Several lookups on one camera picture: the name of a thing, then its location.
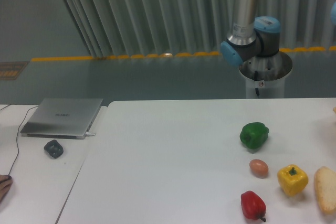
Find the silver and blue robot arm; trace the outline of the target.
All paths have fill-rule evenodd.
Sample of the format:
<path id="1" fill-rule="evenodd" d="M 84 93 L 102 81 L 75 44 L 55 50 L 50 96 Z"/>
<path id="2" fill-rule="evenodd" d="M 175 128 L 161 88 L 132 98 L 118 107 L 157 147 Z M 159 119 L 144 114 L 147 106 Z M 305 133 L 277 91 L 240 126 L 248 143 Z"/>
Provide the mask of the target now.
<path id="1" fill-rule="evenodd" d="M 232 23 L 221 43 L 224 59 L 240 66 L 278 36 L 286 48 L 335 44 L 335 0 L 234 0 Z"/>

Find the person's hand on mouse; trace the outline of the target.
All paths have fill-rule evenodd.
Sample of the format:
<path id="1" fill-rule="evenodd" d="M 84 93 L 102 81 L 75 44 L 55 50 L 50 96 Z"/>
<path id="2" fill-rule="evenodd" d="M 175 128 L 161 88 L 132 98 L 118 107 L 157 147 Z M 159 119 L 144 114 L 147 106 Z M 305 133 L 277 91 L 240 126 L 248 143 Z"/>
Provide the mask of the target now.
<path id="1" fill-rule="evenodd" d="M 9 192 L 13 184 L 13 179 L 10 175 L 0 175 L 0 181 L 0 201 L 2 201 Z"/>

